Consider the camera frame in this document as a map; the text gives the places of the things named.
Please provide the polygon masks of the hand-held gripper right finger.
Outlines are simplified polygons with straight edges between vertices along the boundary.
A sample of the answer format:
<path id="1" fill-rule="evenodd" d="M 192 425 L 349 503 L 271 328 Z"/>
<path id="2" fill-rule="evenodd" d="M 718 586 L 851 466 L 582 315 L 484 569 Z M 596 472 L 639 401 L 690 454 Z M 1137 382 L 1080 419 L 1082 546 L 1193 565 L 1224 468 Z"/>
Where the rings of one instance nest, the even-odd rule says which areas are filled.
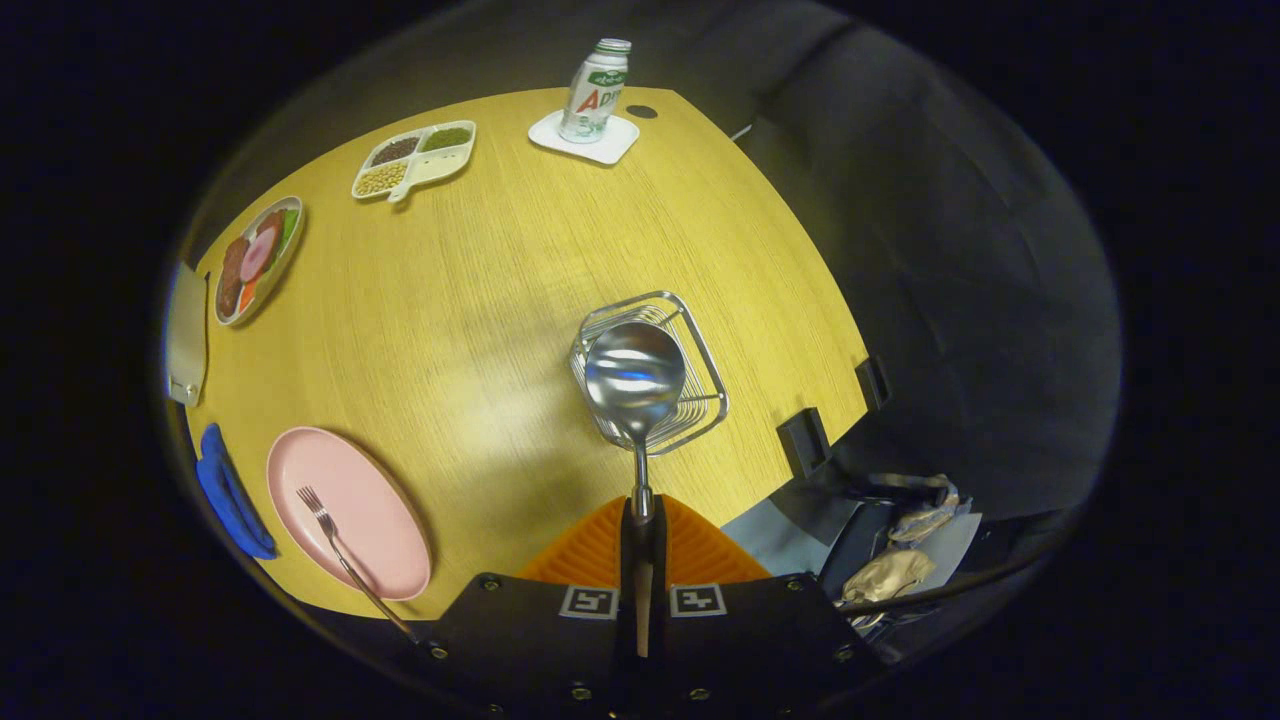
<path id="1" fill-rule="evenodd" d="M 886 675 L 810 573 L 772 575 L 676 498 L 657 498 L 643 714 L 820 719 Z"/>

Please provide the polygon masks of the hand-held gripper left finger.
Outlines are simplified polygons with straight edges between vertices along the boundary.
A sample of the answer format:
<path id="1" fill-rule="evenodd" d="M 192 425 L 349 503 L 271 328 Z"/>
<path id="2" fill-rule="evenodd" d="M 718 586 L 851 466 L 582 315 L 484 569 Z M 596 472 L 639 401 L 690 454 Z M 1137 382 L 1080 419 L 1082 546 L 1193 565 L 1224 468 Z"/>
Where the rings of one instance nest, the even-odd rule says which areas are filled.
<path id="1" fill-rule="evenodd" d="M 622 719 L 636 650 L 630 503 L 614 498 L 517 574 L 484 571 L 422 644 L 431 684 L 499 719 Z"/>

